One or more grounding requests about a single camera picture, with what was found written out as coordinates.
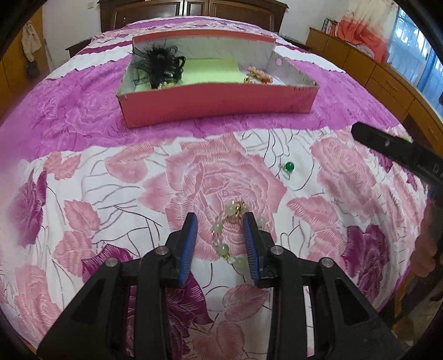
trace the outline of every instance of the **white wall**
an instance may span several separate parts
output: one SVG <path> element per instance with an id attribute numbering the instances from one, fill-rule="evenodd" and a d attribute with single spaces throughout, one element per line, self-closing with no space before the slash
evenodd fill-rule
<path id="1" fill-rule="evenodd" d="M 46 39 L 48 63 L 51 70 L 69 60 L 65 49 L 86 40 L 100 31 L 100 8 L 97 0 L 88 9 L 91 0 L 48 0 L 43 5 L 43 36 Z"/>
<path id="2" fill-rule="evenodd" d="M 322 29 L 326 18 L 340 21 L 345 14 L 349 0 L 280 0 L 289 9 L 283 18 L 280 34 L 305 43 L 309 27 Z"/>

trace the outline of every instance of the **metal screw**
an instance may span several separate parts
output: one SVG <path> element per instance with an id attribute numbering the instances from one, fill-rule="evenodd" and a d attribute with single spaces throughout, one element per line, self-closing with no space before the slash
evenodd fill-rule
<path id="1" fill-rule="evenodd" d="M 334 266 L 334 261 L 330 258 L 323 258 L 322 259 L 322 265 L 324 267 L 333 267 Z"/>
<path id="2" fill-rule="evenodd" d="M 283 251 L 284 251 L 284 248 L 282 248 L 282 247 L 279 246 L 279 245 L 274 245 L 273 247 L 271 247 L 271 252 L 272 252 L 274 255 L 282 255 L 282 254 L 283 254 Z"/>
<path id="3" fill-rule="evenodd" d="M 159 246 L 158 248 L 156 248 L 155 253 L 157 255 L 166 255 L 169 252 L 169 249 L 166 246 Z"/>
<path id="4" fill-rule="evenodd" d="M 108 267 L 114 267 L 115 265 L 118 264 L 118 259 L 117 258 L 109 258 L 108 260 L 105 261 L 105 264 Z"/>

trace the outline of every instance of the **black feather hair clip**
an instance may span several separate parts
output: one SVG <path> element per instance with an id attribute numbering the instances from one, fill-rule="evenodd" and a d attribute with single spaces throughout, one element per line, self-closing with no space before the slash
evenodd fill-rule
<path id="1" fill-rule="evenodd" d="M 136 67 L 146 72 L 151 88 L 158 89 L 165 84 L 177 83 L 182 78 L 186 58 L 175 56 L 177 51 L 176 46 L 153 45 L 152 49 L 144 51 L 134 48 L 134 54 L 140 57 Z"/>

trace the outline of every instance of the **bed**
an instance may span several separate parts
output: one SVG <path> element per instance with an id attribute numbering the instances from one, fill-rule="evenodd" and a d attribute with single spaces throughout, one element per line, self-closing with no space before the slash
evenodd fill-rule
<path id="1" fill-rule="evenodd" d="M 311 113 L 127 129 L 115 93 L 131 38 L 189 27 L 276 38 L 277 51 L 320 85 Z M 255 25 L 173 17 L 95 36 L 0 128 L 1 309 L 36 348 L 107 258 L 143 256 L 193 211 L 199 232 L 192 275 L 185 289 L 168 293 L 174 359 L 265 359 L 270 293 L 211 245 L 210 229 L 229 199 L 265 217 L 275 242 L 297 256 L 334 259 L 381 309 L 408 270 L 426 187 L 354 142 L 350 126 L 357 121 L 407 136 L 341 69 Z M 295 165 L 290 177 L 281 172 L 288 161 Z M 223 235 L 230 254 L 243 256 L 241 230 L 229 227 Z"/>

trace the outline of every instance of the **blue curtain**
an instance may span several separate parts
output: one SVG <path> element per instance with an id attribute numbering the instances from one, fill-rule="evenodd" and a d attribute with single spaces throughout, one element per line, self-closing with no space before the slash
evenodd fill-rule
<path id="1" fill-rule="evenodd" d="M 443 115 L 443 106 L 439 104 L 443 92 L 443 65 L 423 33 L 401 9 L 392 32 L 388 62 L 417 86 Z"/>

